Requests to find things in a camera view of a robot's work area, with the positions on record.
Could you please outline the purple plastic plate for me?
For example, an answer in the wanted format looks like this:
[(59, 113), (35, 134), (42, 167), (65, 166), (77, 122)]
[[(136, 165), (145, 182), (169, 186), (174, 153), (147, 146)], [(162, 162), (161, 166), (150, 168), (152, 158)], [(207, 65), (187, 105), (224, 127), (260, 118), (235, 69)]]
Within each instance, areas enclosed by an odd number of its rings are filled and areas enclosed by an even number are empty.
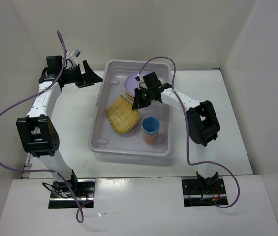
[(135, 78), (137, 76), (143, 77), (148, 74), (150, 74), (150, 72), (145, 70), (143, 70), (141, 73), (139, 73), (139, 71), (131, 73), (124, 82), (124, 90), (127, 91), (130, 95), (135, 96), (135, 88), (146, 88), (144, 80), (137, 81)]

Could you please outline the blue plastic cup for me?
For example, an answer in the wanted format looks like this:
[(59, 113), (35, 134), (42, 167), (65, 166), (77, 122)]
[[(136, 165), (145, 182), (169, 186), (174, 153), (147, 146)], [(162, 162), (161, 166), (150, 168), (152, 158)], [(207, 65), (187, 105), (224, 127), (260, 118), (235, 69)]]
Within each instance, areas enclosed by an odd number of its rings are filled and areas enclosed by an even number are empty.
[(160, 121), (155, 117), (146, 117), (142, 121), (143, 133), (153, 136), (160, 131)]

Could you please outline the rectangular bamboo tray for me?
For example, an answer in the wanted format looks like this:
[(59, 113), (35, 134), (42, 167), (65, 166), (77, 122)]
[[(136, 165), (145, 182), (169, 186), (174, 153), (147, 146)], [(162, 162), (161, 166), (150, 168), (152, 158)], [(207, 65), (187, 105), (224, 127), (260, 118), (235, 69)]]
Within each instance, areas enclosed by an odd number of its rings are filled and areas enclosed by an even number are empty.
[(139, 111), (133, 110), (132, 103), (122, 95), (105, 112), (117, 134), (129, 132), (136, 125), (140, 116)]

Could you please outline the pink plastic cup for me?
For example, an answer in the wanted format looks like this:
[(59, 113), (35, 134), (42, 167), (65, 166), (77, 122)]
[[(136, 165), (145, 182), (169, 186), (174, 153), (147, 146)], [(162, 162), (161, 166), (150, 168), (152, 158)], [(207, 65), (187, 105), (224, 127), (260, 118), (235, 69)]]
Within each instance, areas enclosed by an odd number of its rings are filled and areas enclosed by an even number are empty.
[(142, 128), (143, 141), (149, 145), (153, 144), (158, 137), (158, 133), (159, 131), (148, 132)]

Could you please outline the round bamboo tray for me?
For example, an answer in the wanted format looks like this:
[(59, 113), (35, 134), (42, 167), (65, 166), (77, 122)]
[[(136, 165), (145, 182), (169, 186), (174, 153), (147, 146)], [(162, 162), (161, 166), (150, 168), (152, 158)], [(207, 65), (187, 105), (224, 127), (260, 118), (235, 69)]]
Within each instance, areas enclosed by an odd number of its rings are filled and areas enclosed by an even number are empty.
[(127, 96), (128, 96), (128, 98), (129, 98), (130, 100), (134, 101), (134, 97), (133, 97), (133, 96), (131, 96), (131, 95), (127, 95)]

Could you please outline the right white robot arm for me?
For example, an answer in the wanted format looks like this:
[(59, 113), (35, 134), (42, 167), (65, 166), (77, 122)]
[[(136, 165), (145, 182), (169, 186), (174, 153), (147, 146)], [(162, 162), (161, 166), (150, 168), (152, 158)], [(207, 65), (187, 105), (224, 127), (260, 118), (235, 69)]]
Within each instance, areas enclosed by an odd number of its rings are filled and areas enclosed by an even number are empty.
[(187, 151), (188, 164), (214, 164), (213, 144), (218, 137), (220, 124), (212, 103), (208, 100), (200, 102), (178, 92), (173, 83), (163, 84), (154, 72), (144, 76), (138, 73), (134, 78), (138, 87), (134, 89), (132, 109), (148, 107), (155, 100), (180, 111), (185, 117), (187, 146), (189, 141), (196, 143), (199, 155), (199, 161), (192, 163)]

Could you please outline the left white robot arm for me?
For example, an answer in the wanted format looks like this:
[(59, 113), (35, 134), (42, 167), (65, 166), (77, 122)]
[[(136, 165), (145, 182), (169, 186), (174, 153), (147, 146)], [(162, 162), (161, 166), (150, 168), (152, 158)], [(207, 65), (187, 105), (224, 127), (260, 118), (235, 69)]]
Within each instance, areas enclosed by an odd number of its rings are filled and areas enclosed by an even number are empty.
[(45, 187), (63, 198), (75, 196), (79, 192), (79, 183), (75, 172), (65, 163), (59, 151), (60, 138), (51, 121), (56, 100), (67, 84), (83, 88), (103, 82), (86, 61), (83, 61), (84, 72), (81, 72), (77, 62), (79, 55), (80, 51), (75, 49), (66, 57), (46, 58), (47, 67), (38, 81), (40, 95), (27, 115), (16, 121), (24, 151), (52, 170), (54, 182)]

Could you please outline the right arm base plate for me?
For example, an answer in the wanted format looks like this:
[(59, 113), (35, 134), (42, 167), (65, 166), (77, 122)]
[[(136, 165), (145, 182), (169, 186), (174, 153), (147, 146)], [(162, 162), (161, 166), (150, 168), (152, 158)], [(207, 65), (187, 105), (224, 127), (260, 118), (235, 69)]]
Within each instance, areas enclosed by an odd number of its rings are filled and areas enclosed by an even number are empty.
[(202, 190), (196, 177), (183, 177), (181, 179), (183, 200), (185, 207), (229, 205), (223, 178), (219, 178), (216, 183)]

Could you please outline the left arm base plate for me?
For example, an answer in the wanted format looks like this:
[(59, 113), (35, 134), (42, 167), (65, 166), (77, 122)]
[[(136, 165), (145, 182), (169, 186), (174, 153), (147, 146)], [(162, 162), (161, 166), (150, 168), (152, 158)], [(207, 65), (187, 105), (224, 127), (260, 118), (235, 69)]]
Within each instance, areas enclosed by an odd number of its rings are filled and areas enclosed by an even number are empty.
[[(42, 185), (50, 191), (48, 209), (75, 209), (78, 208), (74, 197), (66, 185), (60, 188), (53, 182)], [(72, 190), (82, 208), (93, 208), (95, 197), (95, 179), (78, 179)]]

